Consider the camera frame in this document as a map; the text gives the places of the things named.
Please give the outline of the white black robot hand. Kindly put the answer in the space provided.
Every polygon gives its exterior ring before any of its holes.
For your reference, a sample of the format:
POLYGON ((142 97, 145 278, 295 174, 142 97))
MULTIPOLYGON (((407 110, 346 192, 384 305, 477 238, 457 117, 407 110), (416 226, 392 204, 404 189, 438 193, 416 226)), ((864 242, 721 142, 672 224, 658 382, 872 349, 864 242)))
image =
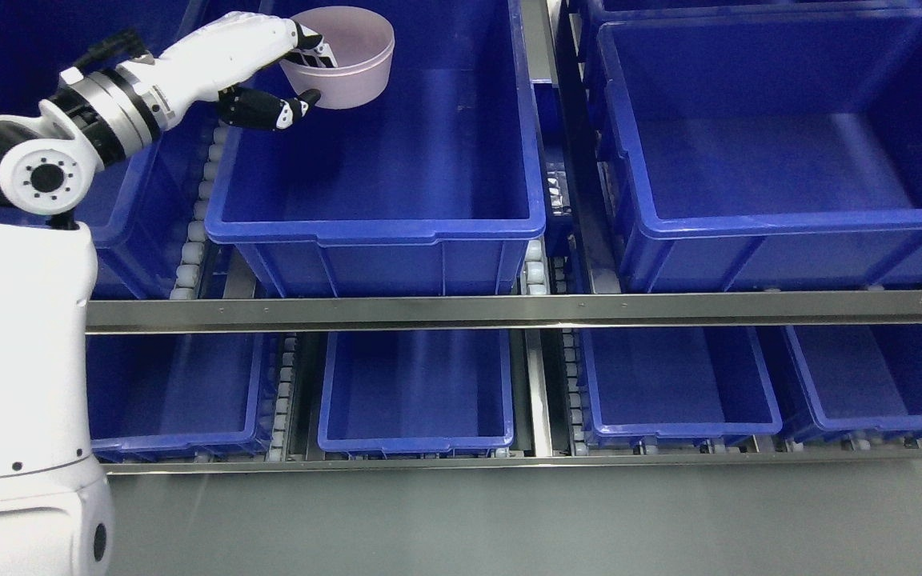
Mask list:
POLYGON ((338 66, 332 47, 317 30, 291 18, 234 11, 165 49, 138 77, 157 99, 161 130, 175 128, 194 103, 214 102, 227 125, 276 131, 303 119, 321 98, 319 89, 305 89, 286 101, 243 87, 279 61, 314 69, 338 66))

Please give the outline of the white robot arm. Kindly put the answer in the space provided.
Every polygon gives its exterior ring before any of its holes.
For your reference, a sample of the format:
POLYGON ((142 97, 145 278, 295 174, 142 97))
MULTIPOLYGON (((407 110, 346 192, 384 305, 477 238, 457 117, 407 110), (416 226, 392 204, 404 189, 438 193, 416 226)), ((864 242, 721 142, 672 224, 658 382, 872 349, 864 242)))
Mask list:
POLYGON ((0 114, 0 575, 105 575, 112 560, 114 504, 86 394, 98 253, 73 211, 99 171, 165 126, 138 81, 82 73, 122 51, 153 62, 121 30, 62 73, 38 116, 0 114))

